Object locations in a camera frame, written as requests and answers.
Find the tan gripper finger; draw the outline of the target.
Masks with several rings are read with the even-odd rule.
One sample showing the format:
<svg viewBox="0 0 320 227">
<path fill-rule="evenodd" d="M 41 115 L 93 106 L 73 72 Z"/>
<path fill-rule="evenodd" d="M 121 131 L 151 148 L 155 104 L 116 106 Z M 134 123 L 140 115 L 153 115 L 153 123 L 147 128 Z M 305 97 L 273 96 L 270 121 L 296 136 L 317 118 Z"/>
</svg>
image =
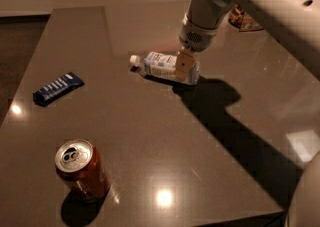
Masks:
<svg viewBox="0 0 320 227">
<path fill-rule="evenodd" d="M 175 76 L 179 80 L 185 80 L 193 68 L 195 58 L 185 52 L 178 52 L 175 65 Z"/>
</svg>

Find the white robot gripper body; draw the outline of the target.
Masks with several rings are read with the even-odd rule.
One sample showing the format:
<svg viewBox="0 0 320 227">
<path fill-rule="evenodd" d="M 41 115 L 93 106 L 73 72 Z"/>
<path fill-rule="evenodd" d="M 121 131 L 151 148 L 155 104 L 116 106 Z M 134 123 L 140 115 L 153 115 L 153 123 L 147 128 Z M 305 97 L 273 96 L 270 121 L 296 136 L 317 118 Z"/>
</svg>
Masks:
<svg viewBox="0 0 320 227">
<path fill-rule="evenodd" d="M 230 0 L 190 0 L 179 34 L 182 48 L 187 52 L 207 49 L 233 6 Z"/>
</svg>

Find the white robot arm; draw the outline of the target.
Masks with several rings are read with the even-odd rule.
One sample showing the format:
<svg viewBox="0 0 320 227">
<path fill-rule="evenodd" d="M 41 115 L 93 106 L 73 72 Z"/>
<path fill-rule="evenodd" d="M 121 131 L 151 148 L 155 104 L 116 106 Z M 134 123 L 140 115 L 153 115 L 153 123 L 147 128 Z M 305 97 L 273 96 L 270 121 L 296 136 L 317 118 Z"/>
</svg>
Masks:
<svg viewBox="0 0 320 227">
<path fill-rule="evenodd" d="M 187 52 L 202 52 L 215 37 L 222 19 L 233 5 L 244 8 L 254 20 L 288 50 L 315 78 L 320 78 L 320 0 L 191 0 L 182 19 L 179 40 Z M 265 173 L 268 163 L 278 164 L 284 156 L 264 143 L 241 123 L 209 103 L 218 81 L 206 80 L 205 87 L 182 96 L 191 112 L 207 126 L 237 161 L 260 184 L 278 195 L 293 173 L 278 168 L 273 176 Z M 292 193 L 284 227 L 320 227 L 320 155 L 313 157 Z"/>
</svg>

